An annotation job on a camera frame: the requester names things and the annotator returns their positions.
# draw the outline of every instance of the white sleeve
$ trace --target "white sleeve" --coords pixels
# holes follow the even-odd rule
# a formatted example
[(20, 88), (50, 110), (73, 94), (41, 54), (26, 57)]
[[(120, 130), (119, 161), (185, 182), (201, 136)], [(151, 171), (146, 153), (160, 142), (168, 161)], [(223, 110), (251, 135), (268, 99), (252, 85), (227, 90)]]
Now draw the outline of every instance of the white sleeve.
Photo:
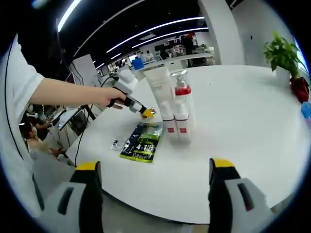
[(12, 44), (8, 64), (8, 80), (13, 91), (13, 103), (17, 120), (20, 122), (28, 101), (43, 80), (43, 76), (29, 65), (21, 52), (17, 36)]

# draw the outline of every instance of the green package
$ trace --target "green package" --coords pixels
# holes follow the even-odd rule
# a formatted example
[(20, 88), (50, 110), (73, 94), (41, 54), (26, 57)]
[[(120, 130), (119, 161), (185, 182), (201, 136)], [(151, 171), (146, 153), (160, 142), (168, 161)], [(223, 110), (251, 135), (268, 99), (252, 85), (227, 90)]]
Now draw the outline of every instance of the green package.
[(139, 123), (125, 142), (121, 158), (151, 163), (163, 130), (163, 122)]

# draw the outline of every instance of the bottle with red label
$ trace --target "bottle with red label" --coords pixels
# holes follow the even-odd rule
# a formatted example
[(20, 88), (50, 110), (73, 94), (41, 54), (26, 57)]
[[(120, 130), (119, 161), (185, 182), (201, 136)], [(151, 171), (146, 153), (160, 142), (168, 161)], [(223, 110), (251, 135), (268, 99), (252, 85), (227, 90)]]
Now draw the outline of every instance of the bottle with red label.
[(162, 116), (162, 120), (164, 123), (166, 133), (169, 136), (169, 139), (172, 142), (179, 141), (179, 136), (178, 136), (176, 122), (175, 122), (175, 116), (171, 110), (171, 107), (168, 101), (164, 101), (160, 105), (160, 113)]
[(175, 100), (184, 101), (189, 112), (189, 122), (192, 129), (195, 128), (195, 111), (192, 98), (192, 91), (188, 81), (187, 71), (182, 70), (172, 73), (171, 76), (175, 79)]
[(192, 125), (190, 122), (190, 114), (184, 101), (177, 100), (175, 102), (174, 115), (180, 141), (183, 143), (190, 143), (192, 141)]

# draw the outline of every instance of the red flower pot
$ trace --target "red flower pot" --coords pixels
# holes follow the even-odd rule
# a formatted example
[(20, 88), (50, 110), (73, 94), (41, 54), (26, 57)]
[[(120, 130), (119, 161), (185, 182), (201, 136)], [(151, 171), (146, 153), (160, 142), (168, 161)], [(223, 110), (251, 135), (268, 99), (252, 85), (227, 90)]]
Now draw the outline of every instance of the red flower pot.
[(291, 77), (291, 90), (293, 94), (297, 97), (299, 102), (305, 102), (309, 99), (309, 84), (305, 80), (304, 77), (300, 77), (299, 79), (294, 79)]

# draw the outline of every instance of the white round table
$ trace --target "white round table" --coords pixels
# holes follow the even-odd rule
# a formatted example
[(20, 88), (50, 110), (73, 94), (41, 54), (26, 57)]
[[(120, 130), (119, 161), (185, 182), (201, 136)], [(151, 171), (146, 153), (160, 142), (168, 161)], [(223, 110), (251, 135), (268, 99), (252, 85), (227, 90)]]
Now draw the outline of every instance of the white round table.
[[(122, 202), (169, 220), (208, 224), (208, 162), (228, 159), (249, 178), (270, 207), (299, 184), (310, 148), (300, 104), (289, 88), (279, 87), (268, 68), (210, 66), (188, 69), (197, 129), (191, 145), (160, 140), (151, 164), (119, 157), (114, 139), (128, 138), (142, 121), (128, 109), (107, 109), (86, 129), (77, 164), (100, 161), (103, 190)], [(158, 114), (151, 89), (142, 80), (133, 97)], [(74, 160), (79, 138), (67, 155)]]

